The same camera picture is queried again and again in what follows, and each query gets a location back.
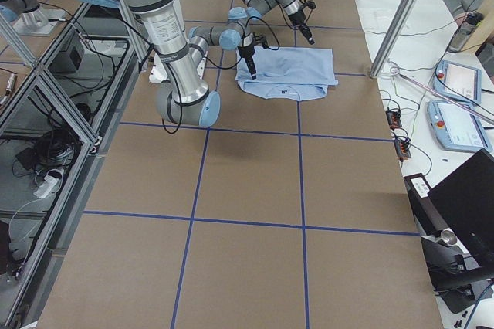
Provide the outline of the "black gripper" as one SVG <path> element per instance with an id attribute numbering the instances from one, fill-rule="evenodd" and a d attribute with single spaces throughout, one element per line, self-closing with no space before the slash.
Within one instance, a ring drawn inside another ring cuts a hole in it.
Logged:
<path id="1" fill-rule="evenodd" d="M 306 16 L 303 10 L 299 10 L 289 15 L 289 20 L 291 21 L 292 25 L 295 26 L 302 33 L 302 35 L 307 39 L 310 45 L 315 44 L 315 40 L 312 37 L 312 32 L 306 24 Z"/>
<path id="2" fill-rule="evenodd" d="M 251 78 L 255 80 L 257 78 L 255 62 L 253 59 L 253 56 L 255 55 L 255 46 L 239 46 L 237 50 L 239 51 L 240 59 L 243 59 L 245 61 Z"/>

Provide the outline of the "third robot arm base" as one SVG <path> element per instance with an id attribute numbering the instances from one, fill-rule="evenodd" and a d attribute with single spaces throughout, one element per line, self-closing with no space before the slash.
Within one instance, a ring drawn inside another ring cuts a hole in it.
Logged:
<path id="1" fill-rule="evenodd" d="M 44 8 L 38 0 L 1 0 L 1 14 L 22 36 L 49 36 L 66 18 L 63 9 Z"/>

